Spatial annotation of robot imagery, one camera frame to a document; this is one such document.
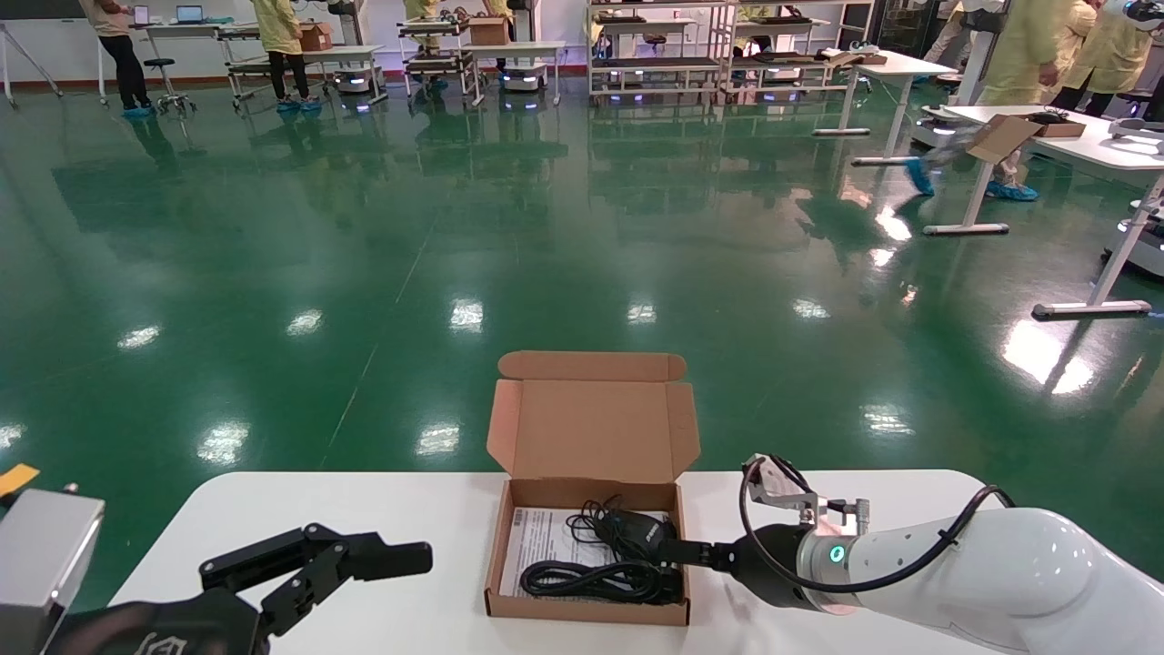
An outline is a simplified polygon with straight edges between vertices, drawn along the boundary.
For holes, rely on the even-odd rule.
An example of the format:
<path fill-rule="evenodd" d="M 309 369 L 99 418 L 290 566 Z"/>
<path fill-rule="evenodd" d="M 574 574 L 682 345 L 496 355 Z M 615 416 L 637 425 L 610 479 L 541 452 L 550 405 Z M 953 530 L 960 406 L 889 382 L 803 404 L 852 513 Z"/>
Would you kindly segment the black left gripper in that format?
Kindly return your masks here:
<path fill-rule="evenodd" d="M 267 654 L 269 638 L 283 638 L 347 581 L 403 578 L 432 568 L 427 542 L 391 546 L 378 532 L 340 534 L 312 524 L 207 560 L 200 565 L 204 592 L 190 600 L 126 601 L 66 615 L 45 652 Z M 233 595 L 285 575 L 260 613 Z"/>

